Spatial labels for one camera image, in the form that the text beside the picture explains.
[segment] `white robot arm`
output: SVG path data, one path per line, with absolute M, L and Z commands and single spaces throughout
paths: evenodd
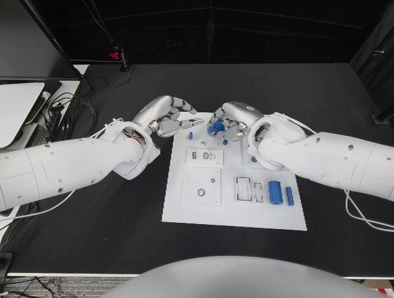
M 159 155 L 150 134 L 170 137 L 204 122 L 176 121 L 178 107 L 196 113 L 182 99 L 160 96 L 133 122 L 116 120 L 94 137 L 0 154 L 0 211 L 95 184 L 111 171 L 133 179 Z
M 241 102 L 222 105 L 208 126 L 217 121 L 225 131 L 211 136 L 241 140 L 247 135 L 248 152 L 271 171 L 286 166 L 321 184 L 394 201 L 394 147 L 326 132 L 308 137 L 300 122 L 279 113 L 264 116 Z

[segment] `blue cylinder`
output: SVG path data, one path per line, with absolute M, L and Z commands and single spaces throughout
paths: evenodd
M 293 190 L 290 187 L 286 187 L 284 191 L 287 192 L 289 206 L 295 206 Z
M 284 202 L 284 200 L 282 199 L 282 189 L 280 189 L 279 181 L 269 182 L 269 194 L 270 194 L 270 203 L 273 205 L 280 205 Z

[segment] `black table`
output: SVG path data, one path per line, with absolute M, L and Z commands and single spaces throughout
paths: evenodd
M 117 66 L 91 66 L 116 85 Z M 103 80 L 91 97 L 98 126 L 113 117 L 131 120 L 160 95 L 186 99 L 199 112 L 243 101 L 263 113 L 286 113 L 313 130 L 394 146 L 394 131 L 373 123 L 378 112 L 348 64 L 137 65 L 116 89 Z M 91 125 L 79 118 L 75 135 Z M 348 277 L 394 277 L 394 233 L 349 218 L 345 194 L 299 178 L 308 231 L 162 222 L 173 138 L 154 136 L 162 155 L 131 181 L 116 173 L 78 190 L 68 202 L 33 218 L 13 239 L 12 273 L 140 274 L 166 263 L 215 255 L 274 258 Z M 64 197 L 42 201 L 55 205 Z M 352 193 L 370 219 L 394 224 L 394 202 Z

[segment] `blue object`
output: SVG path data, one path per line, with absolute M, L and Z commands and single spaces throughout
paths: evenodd
M 295 199 L 293 199 L 293 191 L 292 191 L 292 188 L 287 187 L 284 190 L 286 190 L 286 192 L 287 192 L 289 206 L 295 206 Z
M 212 126 L 208 127 L 208 134 L 211 134 L 212 132 L 222 132 L 224 130 L 225 126 L 221 122 L 221 119 L 218 119 Z
M 283 204 L 284 201 L 282 199 L 282 189 L 280 189 L 279 181 L 269 182 L 269 194 L 270 194 L 270 203 L 273 205 Z

